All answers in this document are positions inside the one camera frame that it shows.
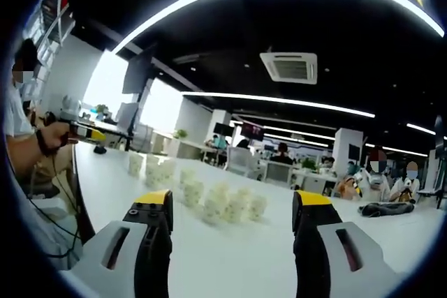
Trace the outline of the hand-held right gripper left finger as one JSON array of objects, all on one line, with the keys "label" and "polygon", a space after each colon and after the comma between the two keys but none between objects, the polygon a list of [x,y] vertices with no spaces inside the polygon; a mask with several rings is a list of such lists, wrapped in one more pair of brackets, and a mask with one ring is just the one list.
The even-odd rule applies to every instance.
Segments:
[{"label": "hand-held right gripper left finger", "polygon": [[168,297],[172,231],[172,191],[149,192],[83,246],[69,277],[97,297]]}]

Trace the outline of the person's left hand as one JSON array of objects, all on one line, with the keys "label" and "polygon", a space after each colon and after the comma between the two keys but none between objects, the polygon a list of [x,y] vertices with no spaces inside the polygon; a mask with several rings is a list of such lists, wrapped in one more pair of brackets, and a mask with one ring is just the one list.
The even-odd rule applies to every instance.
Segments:
[{"label": "person's left hand", "polygon": [[45,144],[43,152],[45,155],[53,154],[59,148],[67,144],[77,144],[78,137],[72,132],[70,124],[55,122],[41,129],[41,137]]}]

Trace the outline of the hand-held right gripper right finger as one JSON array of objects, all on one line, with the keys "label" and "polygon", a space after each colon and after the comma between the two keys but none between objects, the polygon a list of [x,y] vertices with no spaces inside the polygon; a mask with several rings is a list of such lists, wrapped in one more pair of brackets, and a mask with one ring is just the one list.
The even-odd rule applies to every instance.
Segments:
[{"label": "hand-held right gripper right finger", "polygon": [[297,297],[387,297],[402,280],[381,247],[325,196],[294,192],[292,231]]}]

